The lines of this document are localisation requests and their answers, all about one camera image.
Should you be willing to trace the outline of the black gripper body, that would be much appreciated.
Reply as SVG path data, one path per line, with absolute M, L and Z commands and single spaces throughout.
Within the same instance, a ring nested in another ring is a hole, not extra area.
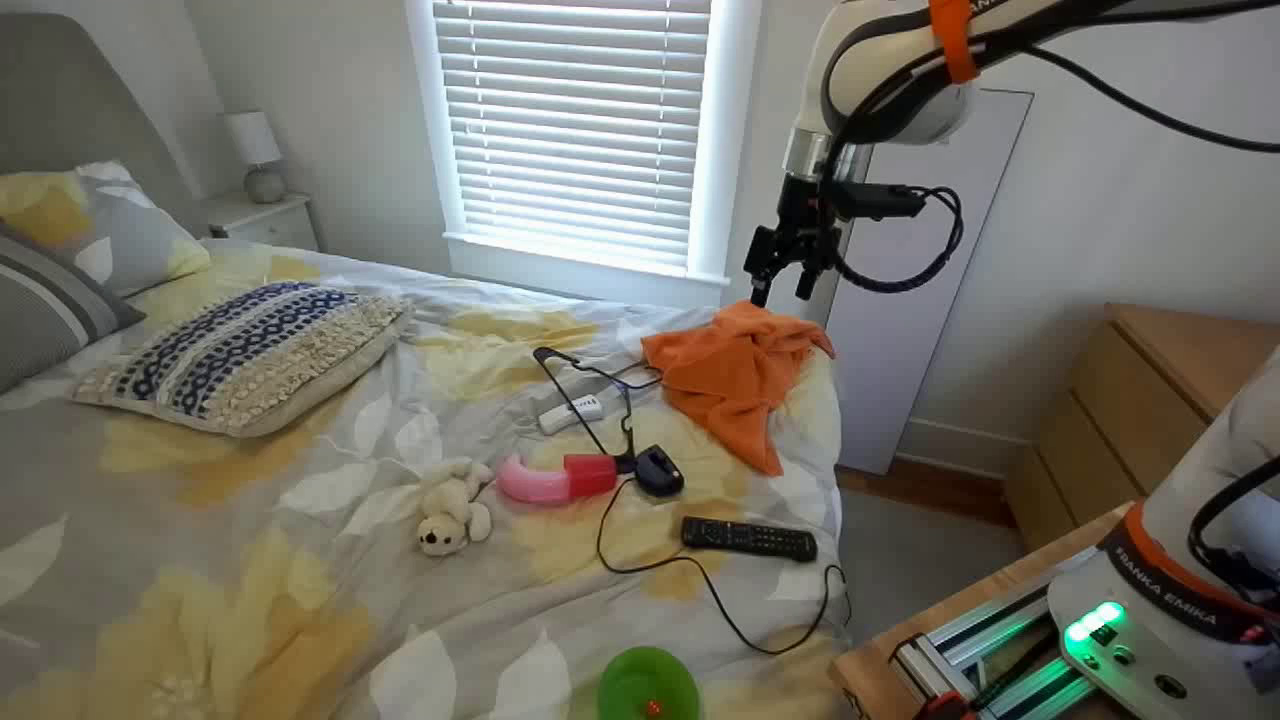
M 750 237 L 750 273 L 776 278 L 787 264 L 826 273 L 835 264 L 843 219 L 916 215 L 925 192 L 906 184 L 804 184 L 787 182 L 779 192 L 776 223 L 761 223 Z

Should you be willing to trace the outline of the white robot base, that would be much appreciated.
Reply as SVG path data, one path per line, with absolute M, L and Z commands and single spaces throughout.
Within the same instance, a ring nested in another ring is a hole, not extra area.
M 1064 659 L 1136 720 L 1280 720 L 1280 354 L 1046 610 Z

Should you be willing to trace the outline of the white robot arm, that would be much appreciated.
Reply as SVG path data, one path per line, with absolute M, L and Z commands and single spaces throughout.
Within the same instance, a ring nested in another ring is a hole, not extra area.
M 750 234 L 743 273 L 764 308 L 770 279 L 800 269 L 808 302 L 825 273 L 869 294 L 916 294 L 935 279 L 963 242 L 963 202 L 952 190 L 869 184 L 838 171 L 846 147 L 918 143 L 945 138 L 966 101 L 966 85 L 1009 56 L 1036 56 L 1083 80 L 1121 109 L 1191 141 L 1272 155 L 1272 141 L 1225 138 L 1175 122 L 1074 61 L 1046 54 L 1064 31 L 1102 24 L 1184 24 L 1276 8 L 1280 0 L 838 0 L 813 44 L 800 109 L 784 147 L 776 223 Z M 913 278 L 869 278 L 838 252 L 846 219 L 916 215 L 938 202 L 952 228 L 938 252 Z

